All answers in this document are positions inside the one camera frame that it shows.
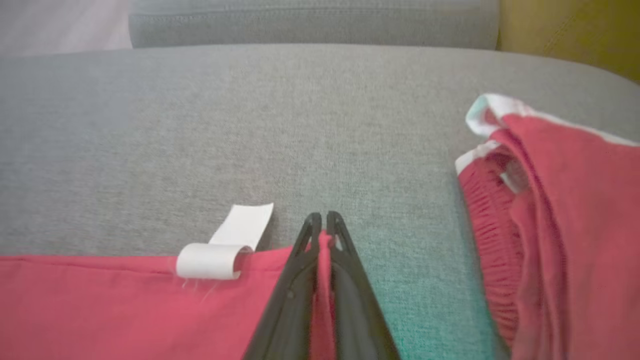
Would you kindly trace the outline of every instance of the clothing label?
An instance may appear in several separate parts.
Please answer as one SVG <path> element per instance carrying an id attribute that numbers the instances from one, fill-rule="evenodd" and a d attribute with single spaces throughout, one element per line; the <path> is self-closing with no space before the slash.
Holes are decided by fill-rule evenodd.
<path id="1" fill-rule="evenodd" d="M 237 279 L 240 271 L 235 270 L 234 264 L 238 255 L 255 251 L 272 212 L 273 203 L 233 205 L 209 243 L 191 243 L 180 251 L 176 273 L 193 279 Z"/>
<path id="2" fill-rule="evenodd" d="M 244 245 L 255 251 L 272 212 L 273 203 L 262 206 L 233 205 L 225 221 L 211 236 L 209 243 Z"/>

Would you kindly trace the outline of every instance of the yellow wall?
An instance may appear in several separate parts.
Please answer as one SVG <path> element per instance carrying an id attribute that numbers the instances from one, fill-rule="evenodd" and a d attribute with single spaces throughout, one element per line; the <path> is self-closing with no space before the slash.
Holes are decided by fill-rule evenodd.
<path id="1" fill-rule="evenodd" d="M 587 63 L 640 83 L 640 0 L 500 0 L 498 49 Z"/>

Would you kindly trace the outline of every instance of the couch cushion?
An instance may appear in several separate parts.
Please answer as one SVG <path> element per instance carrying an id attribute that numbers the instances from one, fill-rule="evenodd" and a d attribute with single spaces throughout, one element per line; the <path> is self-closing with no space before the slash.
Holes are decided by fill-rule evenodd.
<path id="1" fill-rule="evenodd" d="M 134 47 L 246 43 L 495 49 L 497 0 L 133 0 Z"/>
<path id="2" fill-rule="evenodd" d="M 231 45 L 0 60 L 0 253 L 177 255 L 233 203 L 265 247 L 340 211 L 403 359 L 503 356 L 454 160 L 483 92 L 640 140 L 640 88 L 456 49 Z"/>

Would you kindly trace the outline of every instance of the folded clothing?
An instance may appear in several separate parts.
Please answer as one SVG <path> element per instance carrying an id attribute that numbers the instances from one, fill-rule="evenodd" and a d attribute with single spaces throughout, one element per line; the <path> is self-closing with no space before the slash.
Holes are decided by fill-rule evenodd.
<path id="1" fill-rule="evenodd" d="M 323 289 L 329 239 L 320 239 Z M 0 257 L 0 357 L 240 359 L 290 252 L 251 254 L 232 281 L 180 279 L 175 256 Z M 314 301 L 312 359 L 333 358 L 328 296 Z"/>
<path id="2" fill-rule="evenodd" d="M 512 359 L 638 359 L 640 147 L 500 95 L 456 161 Z"/>

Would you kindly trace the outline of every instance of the red garment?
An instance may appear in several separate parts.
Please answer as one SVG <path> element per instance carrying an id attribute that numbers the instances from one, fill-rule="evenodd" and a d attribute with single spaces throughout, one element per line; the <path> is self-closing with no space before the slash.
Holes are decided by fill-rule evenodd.
<path id="1" fill-rule="evenodd" d="M 499 95 L 456 162 L 512 359 L 640 359 L 640 147 Z"/>
<path id="2" fill-rule="evenodd" d="M 180 279 L 175 257 L 1 257 L 0 358 L 240 359 L 290 251 L 248 256 L 233 281 Z M 318 320 L 330 311 L 319 294 L 313 342 L 327 346 L 333 328 Z"/>

